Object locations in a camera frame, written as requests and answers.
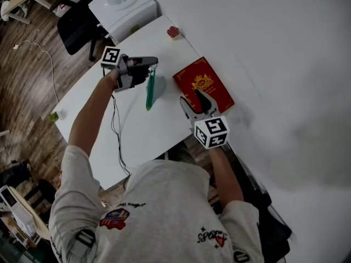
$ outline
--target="white wall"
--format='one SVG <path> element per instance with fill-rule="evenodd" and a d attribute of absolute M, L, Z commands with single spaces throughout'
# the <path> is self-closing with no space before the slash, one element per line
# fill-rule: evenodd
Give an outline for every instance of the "white wall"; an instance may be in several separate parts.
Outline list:
<path fill-rule="evenodd" d="M 351 250 L 351 0 L 157 0 L 236 101 L 234 151 L 296 239 L 288 262 Z"/>

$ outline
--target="book cover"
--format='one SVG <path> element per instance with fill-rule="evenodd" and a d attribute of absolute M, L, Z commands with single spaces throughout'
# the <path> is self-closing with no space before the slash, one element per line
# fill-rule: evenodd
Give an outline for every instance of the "book cover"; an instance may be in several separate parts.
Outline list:
<path fill-rule="evenodd" d="M 173 79 L 196 112 L 201 112 L 201 105 L 194 92 L 195 89 L 202 90 L 213 97 L 220 113 L 234 105 L 227 89 L 204 57 L 179 71 Z"/>

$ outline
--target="black and white marker cube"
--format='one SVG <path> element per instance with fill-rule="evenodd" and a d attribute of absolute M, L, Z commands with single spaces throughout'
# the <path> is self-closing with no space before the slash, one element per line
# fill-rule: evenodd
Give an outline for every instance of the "black and white marker cube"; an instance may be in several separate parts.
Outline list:
<path fill-rule="evenodd" d="M 229 127 L 224 116 L 194 123 L 194 135 L 206 148 L 211 149 L 227 143 Z"/>
<path fill-rule="evenodd" d="M 117 49 L 116 47 L 106 46 L 101 63 L 109 64 L 109 65 L 117 65 L 119 60 L 119 57 L 118 57 L 119 55 L 120 55 L 120 49 Z"/>

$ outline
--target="wooden floor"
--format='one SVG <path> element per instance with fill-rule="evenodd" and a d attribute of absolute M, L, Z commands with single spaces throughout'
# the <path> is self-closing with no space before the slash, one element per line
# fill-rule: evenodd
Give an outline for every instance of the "wooden floor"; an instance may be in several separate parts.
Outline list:
<path fill-rule="evenodd" d="M 11 131 L 9 135 L 0 138 L 0 148 L 6 147 L 1 152 L 0 167 L 14 159 L 27 160 L 31 164 L 34 183 L 23 182 L 18 187 L 22 194 L 29 192 L 39 179 L 46 179 L 57 187 L 66 142 L 48 118 L 56 106 L 48 55 L 42 53 L 37 46 L 31 50 L 29 43 L 24 43 L 18 50 L 14 50 L 13 46 L 20 40 L 32 40 L 34 32 L 40 30 L 37 43 L 52 55 L 54 82 L 59 99 L 94 64 L 88 60 L 90 43 L 73 56 L 66 52 L 56 29 L 59 18 L 46 8 L 33 2 L 27 18 L 31 21 L 28 26 L 15 20 L 0 23 L 0 131 Z M 106 41 L 97 43 L 97 59 L 101 57 L 105 45 Z M 207 151 L 194 138 L 187 139 L 186 144 L 198 165 L 211 171 Z M 102 192 L 101 198 L 116 205 L 123 192 L 119 183 Z M 212 189 L 209 200 L 216 199 L 217 193 Z"/>

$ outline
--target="green object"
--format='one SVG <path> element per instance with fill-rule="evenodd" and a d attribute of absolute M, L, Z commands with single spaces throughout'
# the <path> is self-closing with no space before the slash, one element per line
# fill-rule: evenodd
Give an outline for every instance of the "green object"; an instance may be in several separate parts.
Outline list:
<path fill-rule="evenodd" d="M 146 97 L 146 110 L 150 110 L 152 107 L 152 99 L 154 98 L 155 73 L 155 70 L 152 70 L 149 76 L 148 95 Z"/>
<path fill-rule="evenodd" d="M 51 121 L 53 121 L 55 123 L 59 119 L 59 115 L 57 115 L 57 113 L 54 112 L 54 113 L 51 113 L 49 115 L 49 118 L 50 118 Z"/>

